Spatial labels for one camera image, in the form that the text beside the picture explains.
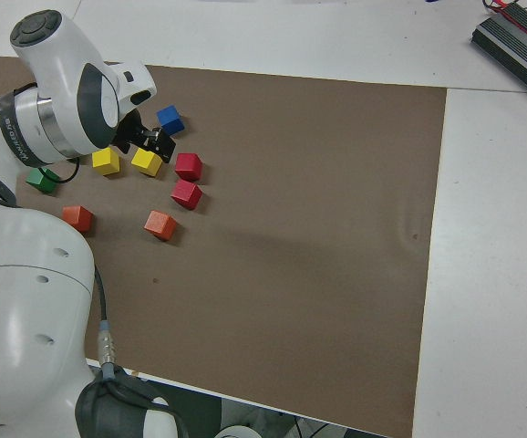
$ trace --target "brown board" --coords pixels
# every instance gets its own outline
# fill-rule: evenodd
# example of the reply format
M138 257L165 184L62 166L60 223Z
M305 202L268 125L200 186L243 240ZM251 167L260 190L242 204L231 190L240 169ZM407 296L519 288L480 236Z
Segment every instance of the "brown board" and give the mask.
M205 163L195 211L122 156L19 203L96 216L86 237L125 367L331 422L411 435L446 90L150 68L177 152ZM0 58L0 94L30 81ZM66 163L53 167L61 176ZM150 210L179 223L164 243ZM96 357L98 305L86 339Z

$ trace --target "cube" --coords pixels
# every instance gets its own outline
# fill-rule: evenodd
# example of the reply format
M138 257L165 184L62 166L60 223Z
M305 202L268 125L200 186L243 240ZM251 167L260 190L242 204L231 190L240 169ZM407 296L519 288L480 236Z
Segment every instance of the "cube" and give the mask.
M201 179L202 162L196 153L179 153L174 171L185 181Z
M59 176L50 169L43 169L43 172L52 180L60 180ZM26 177L26 182L40 190L42 193L52 193L57 187L56 182L48 180L38 169L30 171Z
M194 182L178 180L170 197L188 210L194 210L201 199L202 191Z
M63 220L81 233L91 229L93 214L81 205L63 207Z
M170 240L176 228L176 221L169 215L157 210L152 210L144 229L160 240Z
M138 149L132 158L132 166L149 176L156 176L162 159L154 152Z
M110 147L93 152L91 158L93 160L93 168L99 174L105 176L119 172L119 156Z
M181 115L176 110L174 105L170 105L165 109L161 109L156 113L156 116L158 117L158 122L160 123L161 127L166 131L167 134L173 135L184 130Z

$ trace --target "dark gray joint cap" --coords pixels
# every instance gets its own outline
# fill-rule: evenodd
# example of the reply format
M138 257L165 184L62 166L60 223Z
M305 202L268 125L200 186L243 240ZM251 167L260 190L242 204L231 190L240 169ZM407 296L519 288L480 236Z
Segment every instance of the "dark gray joint cap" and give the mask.
M58 11L47 9L26 16L10 33L10 43L17 47L28 47L45 41L61 25L62 15Z

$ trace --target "white round object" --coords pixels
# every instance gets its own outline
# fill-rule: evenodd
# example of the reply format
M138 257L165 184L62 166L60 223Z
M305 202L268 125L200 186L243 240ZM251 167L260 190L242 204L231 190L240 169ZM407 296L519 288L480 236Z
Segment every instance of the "white round object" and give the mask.
M262 436L249 427L231 426L217 433L215 438L262 438Z

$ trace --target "green cube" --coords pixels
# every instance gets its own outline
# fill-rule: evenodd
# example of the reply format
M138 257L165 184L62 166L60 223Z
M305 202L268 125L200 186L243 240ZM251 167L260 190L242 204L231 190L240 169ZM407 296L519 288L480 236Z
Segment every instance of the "green cube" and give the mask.
M43 169L43 172L45 172L46 176L52 180L60 179L59 176L50 169ZM52 193L55 190L55 187L57 187L56 182L52 182L46 178L38 169L30 171L26 177L26 182L40 190L42 193Z

